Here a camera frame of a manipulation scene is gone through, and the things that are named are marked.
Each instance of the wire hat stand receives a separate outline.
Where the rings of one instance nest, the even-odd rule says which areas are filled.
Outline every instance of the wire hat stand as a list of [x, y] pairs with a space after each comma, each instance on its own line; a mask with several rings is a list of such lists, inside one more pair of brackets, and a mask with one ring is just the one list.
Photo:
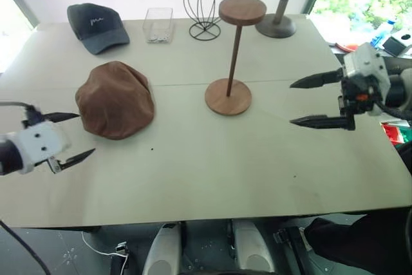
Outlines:
[[217, 25], [221, 18], [216, 15], [216, 0], [212, 0], [210, 8], [205, 8], [203, 0], [183, 0], [186, 14], [195, 22], [189, 28], [192, 38], [200, 41], [210, 41], [219, 37], [221, 30]]

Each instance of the table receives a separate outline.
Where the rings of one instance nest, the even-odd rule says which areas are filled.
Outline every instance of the table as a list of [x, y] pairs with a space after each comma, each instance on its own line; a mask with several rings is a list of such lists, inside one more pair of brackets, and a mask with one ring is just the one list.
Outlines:
[[[312, 90], [288, 87], [295, 78], [339, 65], [312, 23], [300, 16], [293, 18], [298, 31], [281, 42], [312, 55], [306, 60], [311, 65], [300, 66], [304, 61], [297, 54], [278, 54], [282, 48], [278, 40], [245, 29], [242, 42], [248, 41], [251, 49], [259, 45], [266, 52], [261, 57], [248, 50], [239, 53], [242, 65], [236, 75], [246, 81], [253, 102], [244, 114], [229, 119], [207, 107], [204, 93], [211, 81], [227, 72], [230, 51], [216, 57], [204, 54], [210, 50], [219, 55], [216, 46], [231, 49], [234, 30], [230, 25], [220, 25], [222, 35], [216, 41], [198, 43], [187, 33], [190, 21], [178, 20], [171, 45], [158, 46], [144, 43], [141, 21], [126, 21], [131, 36], [128, 52], [117, 48], [97, 58], [70, 37], [68, 25], [50, 25], [34, 33], [0, 77], [0, 100], [23, 100], [45, 113], [77, 112], [74, 94], [90, 69], [120, 60], [149, 78], [156, 116], [144, 130], [120, 141], [86, 133], [80, 119], [62, 123], [73, 145], [61, 158], [91, 147], [96, 151], [57, 175], [41, 165], [27, 175], [0, 178], [2, 219], [19, 227], [74, 227], [410, 205], [410, 174], [375, 118], [356, 117], [353, 132], [319, 131], [289, 123], [303, 115], [339, 112], [338, 84]], [[305, 48], [294, 40], [300, 38], [299, 33], [310, 35], [312, 39], [305, 42], [313, 44]], [[60, 43], [52, 44], [50, 38], [57, 37]], [[192, 52], [184, 48], [189, 45]], [[198, 66], [181, 66], [185, 57], [194, 62], [193, 54], [198, 56]], [[61, 66], [57, 63], [60, 57]], [[274, 59], [290, 63], [289, 70], [269, 66]], [[169, 66], [158, 67], [160, 63]], [[4, 108], [1, 112], [2, 133], [20, 129], [21, 110]]]

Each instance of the black cable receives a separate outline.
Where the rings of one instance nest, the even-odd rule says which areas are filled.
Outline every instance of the black cable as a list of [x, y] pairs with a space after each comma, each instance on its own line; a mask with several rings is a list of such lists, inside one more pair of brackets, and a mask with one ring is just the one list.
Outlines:
[[385, 106], [379, 99], [375, 100], [375, 104], [386, 114], [396, 117], [398, 119], [412, 120], [412, 111], [400, 111], [399, 109], [392, 109]]
[[31, 105], [17, 101], [0, 101], [0, 106], [21, 106], [23, 108], [29, 108]]
[[34, 260], [41, 266], [43, 269], [44, 273], [46, 275], [51, 275], [49, 269], [47, 268], [46, 264], [40, 259], [40, 257], [34, 252], [34, 250], [25, 242], [21, 239], [20, 236], [18, 236], [11, 228], [9, 228], [2, 220], [0, 220], [0, 225], [1, 227], [11, 236], [15, 238], [16, 241], [18, 241], [33, 257]]

